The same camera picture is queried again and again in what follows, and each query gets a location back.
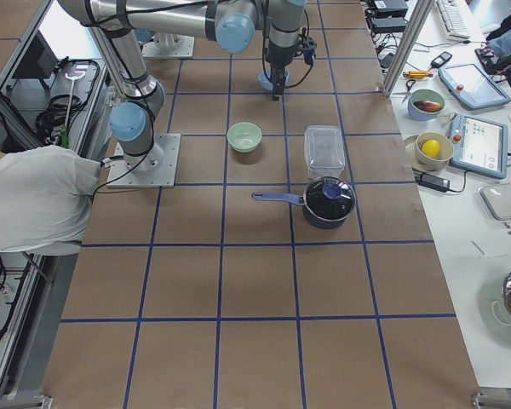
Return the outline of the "green bowl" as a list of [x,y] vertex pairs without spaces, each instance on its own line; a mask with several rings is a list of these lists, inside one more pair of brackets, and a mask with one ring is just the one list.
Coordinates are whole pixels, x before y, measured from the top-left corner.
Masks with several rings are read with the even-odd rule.
[[227,142],[238,153],[253,152],[259,147],[261,140],[261,128],[250,122],[234,124],[227,131]]

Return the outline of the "blue bowl with fruit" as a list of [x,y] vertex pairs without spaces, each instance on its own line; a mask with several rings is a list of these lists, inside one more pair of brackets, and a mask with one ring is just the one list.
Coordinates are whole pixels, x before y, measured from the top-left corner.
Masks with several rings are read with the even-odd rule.
[[418,89],[408,99],[408,114],[416,121],[435,119],[445,108],[445,99],[432,89]]

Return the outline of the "cream bowl with lemon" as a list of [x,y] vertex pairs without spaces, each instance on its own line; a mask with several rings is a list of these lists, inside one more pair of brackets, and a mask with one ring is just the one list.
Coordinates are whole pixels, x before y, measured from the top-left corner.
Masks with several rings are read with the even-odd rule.
[[426,132],[415,139],[415,161],[421,165],[422,170],[442,170],[448,165],[454,147],[451,141],[438,133]]

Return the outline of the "clear plastic lidded container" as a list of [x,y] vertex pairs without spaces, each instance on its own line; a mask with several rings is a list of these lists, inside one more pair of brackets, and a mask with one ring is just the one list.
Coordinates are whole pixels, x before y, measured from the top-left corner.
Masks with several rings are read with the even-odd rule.
[[339,178],[346,159],[341,130],[333,125],[309,125],[304,135],[307,176]]

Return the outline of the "black scissors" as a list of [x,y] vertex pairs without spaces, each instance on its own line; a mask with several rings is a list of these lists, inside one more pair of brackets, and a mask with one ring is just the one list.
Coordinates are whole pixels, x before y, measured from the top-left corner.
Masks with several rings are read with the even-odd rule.
[[412,89],[415,84],[416,84],[416,80],[414,78],[410,78],[405,82],[406,91],[405,91],[405,96],[403,98],[403,101],[407,101],[410,98],[410,96],[412,94]]

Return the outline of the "blue saucepan with lid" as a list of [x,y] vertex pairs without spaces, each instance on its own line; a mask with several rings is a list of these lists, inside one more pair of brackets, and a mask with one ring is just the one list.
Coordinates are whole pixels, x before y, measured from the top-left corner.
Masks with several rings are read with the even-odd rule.
[[303,195],[254,192],[251,198],[301,206],[303,215],[311,225],[326,230],[340,227],[356,205],[355,192],[351,186],[333,176],[322,176],[310,181]]

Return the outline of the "white keyboard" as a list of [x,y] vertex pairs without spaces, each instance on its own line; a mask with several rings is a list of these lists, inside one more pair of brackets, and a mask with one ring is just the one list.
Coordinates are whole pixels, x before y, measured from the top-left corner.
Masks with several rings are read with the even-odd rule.
[[444,31],[447,39],[469,40],[470,31],[466,27],[462,13],[456,1],[435,0],[434,8],[438,15],[438,22]]

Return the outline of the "teach pendant tablet far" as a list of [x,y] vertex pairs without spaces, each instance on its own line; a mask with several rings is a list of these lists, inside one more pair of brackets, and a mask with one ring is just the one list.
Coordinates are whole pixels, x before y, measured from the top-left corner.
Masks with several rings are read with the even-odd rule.
[[473,63],[442,66],[439,79],[469,110],[500,107],[511,99],[494,81]]

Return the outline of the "teach pendant tablet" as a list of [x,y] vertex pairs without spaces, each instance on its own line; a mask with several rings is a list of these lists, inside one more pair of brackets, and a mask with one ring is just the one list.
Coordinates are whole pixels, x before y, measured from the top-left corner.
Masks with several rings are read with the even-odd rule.
[[511,99],[494,81],[473,63],[442,66],[439,79],[469,110],[500,107]]
[[498,180],[506,177],[506,124],[460,113],[452,119],[449,139],[453,146],[451,166]]

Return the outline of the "black power adapter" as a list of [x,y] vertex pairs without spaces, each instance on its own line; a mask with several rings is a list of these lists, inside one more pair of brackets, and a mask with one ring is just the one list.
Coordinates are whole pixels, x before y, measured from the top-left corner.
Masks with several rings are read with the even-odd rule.
[[415,176],[419,186],[427,187],[432,190],[446,193],[450,191],[450,181],[448,179],[422,172]]

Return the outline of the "teach pendant tablet near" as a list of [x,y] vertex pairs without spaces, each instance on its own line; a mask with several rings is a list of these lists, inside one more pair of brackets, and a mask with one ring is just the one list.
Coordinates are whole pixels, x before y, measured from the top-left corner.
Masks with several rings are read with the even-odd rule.
[[506,124],[460,113],[452,119],[449,139],[453,146],[451,166],[498,180],[506,177]]

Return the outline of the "grey kitchen scale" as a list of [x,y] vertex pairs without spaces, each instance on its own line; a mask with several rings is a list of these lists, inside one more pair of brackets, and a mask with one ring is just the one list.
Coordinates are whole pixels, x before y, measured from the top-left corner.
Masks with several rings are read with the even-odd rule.
[[511,183],[482,187],[479,196],[494,219],[511,220]]

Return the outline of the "person in white shirt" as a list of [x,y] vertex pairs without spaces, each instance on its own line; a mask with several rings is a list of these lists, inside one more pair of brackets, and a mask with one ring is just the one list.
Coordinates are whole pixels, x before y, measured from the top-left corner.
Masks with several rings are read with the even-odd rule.
[[63,147],[0,152],[0,252],[80,242],[100,164]]

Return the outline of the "aluminium frame post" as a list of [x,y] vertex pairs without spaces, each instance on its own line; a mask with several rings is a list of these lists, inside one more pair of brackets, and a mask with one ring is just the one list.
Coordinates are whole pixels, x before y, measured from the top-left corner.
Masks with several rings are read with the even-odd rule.
[[416,2],[399,42],[399,47],[396,50],[393,62],[388,68],[387,76],[383,80],[381,91],[384,97],[389,97],[392,94],[393,88],[399,80],[399,76],[405,67],[420,31],[433,8],[433,4],[434,0],[418,0]]

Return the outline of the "green handled grabber tool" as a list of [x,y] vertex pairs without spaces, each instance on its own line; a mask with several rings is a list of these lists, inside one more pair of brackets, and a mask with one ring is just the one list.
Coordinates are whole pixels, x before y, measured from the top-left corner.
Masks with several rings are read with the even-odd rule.
[[68,102],[66,107],[66,116],[65,116],[65,122],[60,130],[60,145],[64,148],[69,147],[69,141],[68,141],[68,128],[69,128],[69,118],[70,113],[72,109],[72,99],[73,99],[73,92],[74,92],[74,86],[77,80],[83,78],[86,74],[88,65],[80,65],[77,66],[75,71],[73,73],[66,73],[65,77],[70,81],[70,91],[68,96]]

